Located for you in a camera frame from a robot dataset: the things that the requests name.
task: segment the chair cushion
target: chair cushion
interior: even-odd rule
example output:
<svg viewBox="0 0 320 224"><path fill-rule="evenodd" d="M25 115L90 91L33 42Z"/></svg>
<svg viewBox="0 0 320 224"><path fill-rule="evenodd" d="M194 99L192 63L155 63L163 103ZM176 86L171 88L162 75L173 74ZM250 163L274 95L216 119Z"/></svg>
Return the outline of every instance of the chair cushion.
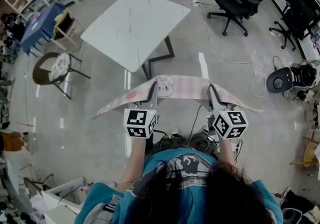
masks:
<svg viewBox="0 0 320 224"><path fill-rule="evenodd" d="M215 0L216 3L226 12L230 13L235 17L243 17L249 9L244 8L242 4L238 3L237 0Z"/></svg>

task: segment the sneaker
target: sneaker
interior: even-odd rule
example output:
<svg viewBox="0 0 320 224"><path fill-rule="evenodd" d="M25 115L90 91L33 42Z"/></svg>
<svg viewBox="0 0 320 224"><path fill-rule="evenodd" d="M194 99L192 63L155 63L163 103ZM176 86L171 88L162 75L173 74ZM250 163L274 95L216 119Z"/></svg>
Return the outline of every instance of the sneaker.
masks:
<svg viewBox="0 0 320 224"><path fill-rule="evenodd" d="M180 135L179 130L174 128L174 129L171 130L170 138L172 138L172 137L177 137L177 136L179 136L179 135Z"/></svg>
<svg viewBox="0 0 320 224"><path fill-rule="evenodd" d="M291 190L291 186L288 186L286 190L283 192L282 197L285 198L290 190Z"/></svg>
<svg viewBox="0 0 320 224"><path fill-rule="evenodd" d="M200 129L199 133L206 133L206 134L209 135L209 127L208 127L208 125L204 125L204 126Z"/></svg>

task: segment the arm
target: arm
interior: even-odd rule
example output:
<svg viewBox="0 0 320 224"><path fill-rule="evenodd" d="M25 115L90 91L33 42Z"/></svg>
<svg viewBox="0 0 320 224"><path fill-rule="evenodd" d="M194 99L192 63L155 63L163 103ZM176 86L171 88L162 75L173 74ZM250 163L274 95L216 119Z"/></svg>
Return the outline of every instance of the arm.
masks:
<svg viewBox="0 0 320 224"><path fill-rule="evenodd" d="M136 138L132 145L131 155L125 168L122 184L116 188L119 192L125 192L141 177L144 171L146 139Z"/></svg>
<svg viewBox="0 0 320 224"><path fill-rule="evenodd" d="M222 139L219 137L220 141L220 158L222 161L227 162L233 166L235 166L235 155L232 151L231 140L230 139Z"/></svg>

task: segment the white table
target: white table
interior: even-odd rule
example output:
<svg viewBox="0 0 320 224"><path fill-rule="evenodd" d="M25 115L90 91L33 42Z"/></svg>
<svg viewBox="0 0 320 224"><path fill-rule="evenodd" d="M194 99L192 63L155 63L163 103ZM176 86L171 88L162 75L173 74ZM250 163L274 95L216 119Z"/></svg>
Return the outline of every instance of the white table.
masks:
<svg viewBox="0 0 320 224"><path fill-rule="evenodd" d="M142 66L148 79L151 63L175 54L169 33L190 12L167 0L118 0L99 16L81 35L81 39L119 63L130 72ZM145 61L165 40L169 54Z"/></svg>

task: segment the table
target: table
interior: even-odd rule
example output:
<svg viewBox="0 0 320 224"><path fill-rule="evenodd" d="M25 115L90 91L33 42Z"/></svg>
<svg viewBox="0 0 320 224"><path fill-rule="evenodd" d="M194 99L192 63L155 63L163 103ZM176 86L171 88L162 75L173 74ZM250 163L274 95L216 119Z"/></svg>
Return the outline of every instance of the table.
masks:
<svg viewBox="0 0 320 224"><path fill-rule="evenodd" d="M56 25L55 18L62 14L65 9L63 4L54 2L45 8L37 19L34 18L29 22L23 38L20 41L20 45L24 52L28 54L30 48L35 47L35 44L41 38L53 38L54 27Z"/></svg>
<svg viewBox="0 0 320 224"><path fill-rule="evenodd" d="M141 66L152 77L151 63L174 58L169 33L190 12L168 0L118 0L99 16L81 39L130 72ZM169 54L146 60L164 40Z"/></svg>

